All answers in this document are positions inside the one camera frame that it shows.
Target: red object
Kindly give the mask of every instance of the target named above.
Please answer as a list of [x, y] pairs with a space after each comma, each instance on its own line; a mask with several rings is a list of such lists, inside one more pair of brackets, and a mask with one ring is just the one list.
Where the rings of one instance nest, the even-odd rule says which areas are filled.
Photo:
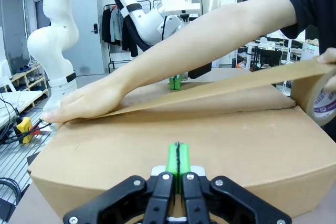
[[39, 135], [39, 134], [41, 134], [41, 130], [40, 130], [40, 127], [39, 126], [37, 126], [35, 129], [34, 129], [34, 131], [33, 132], [31, 132], [31, 135]]

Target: metal grooved floor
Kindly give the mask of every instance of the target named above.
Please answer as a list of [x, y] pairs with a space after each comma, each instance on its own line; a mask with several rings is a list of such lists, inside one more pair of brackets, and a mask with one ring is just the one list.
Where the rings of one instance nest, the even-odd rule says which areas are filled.
[[[40, 118], [42, 109], [30, 109], [25, 116], [31, 118], [34, 125]], [[12, 178], [23, 190], [32, 181], [27, 173], [27, 157], [40, 152], [49, 141], [51, 134], [34, 136], [29, 144], [13, 143], [0, 146], [0, 177]], [[15, 202], [14, 193], [5, 186], [0, 186], [0, 198]]]

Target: yellow and black tool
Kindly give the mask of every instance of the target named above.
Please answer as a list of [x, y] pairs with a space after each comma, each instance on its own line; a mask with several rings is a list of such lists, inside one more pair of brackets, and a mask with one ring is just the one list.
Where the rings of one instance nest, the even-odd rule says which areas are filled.
[[[30, 118], [22, 118], [22, 121], [13, 127], [15, 134], [18, 135], [30, 131], [30, 129], [33, 127], [31, 122], [32, 121], [30, 120]], [[28, 134], [23, 139], [19, 140], [19, 142], [21, 144], [29, 144], [32, 138], [33, 136], [31, 134]]]

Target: human hand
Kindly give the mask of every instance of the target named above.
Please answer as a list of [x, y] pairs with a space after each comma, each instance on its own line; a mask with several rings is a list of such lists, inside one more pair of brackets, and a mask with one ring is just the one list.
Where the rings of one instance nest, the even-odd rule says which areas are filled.
[[111, 112], [125, 96], [121, 85], [105, 77], [86, 85], [69, 95], [61, 102], [60, 108], [42, 114], [48, 123], [63, 124], [76, 118], [95, 118]]
[[[336, 48], [328, 48], [325, 53], [317, 58], [317, 61], [320, 63], [336, 63]], [[328, 93], [336, 91], [336, 76], [330, 78], [323, 91]]]

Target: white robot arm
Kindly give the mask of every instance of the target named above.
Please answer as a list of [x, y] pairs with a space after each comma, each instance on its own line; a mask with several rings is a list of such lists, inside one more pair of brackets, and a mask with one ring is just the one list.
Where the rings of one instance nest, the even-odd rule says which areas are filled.
[[[130, 34], [138, 46], [146, 51], [164, 38], [183, 27], [178, 15], [200, 14], [200, 4], [188, 0], [162, 0], [145, 14], [136, 0], [115, 0], [126, 19]], [[71, 13], [71, 0], [44, 0], [45, 15], [51, 26], [33, 32], [28, 39], [29, 53], [43, 66], [49, 78], [51, 98], [44, 107], [53, 110], [60, 105], [63, 96], [77, 89], [76, 74], [70, 61], [62, 52], [71, 48], [79, 38]]]

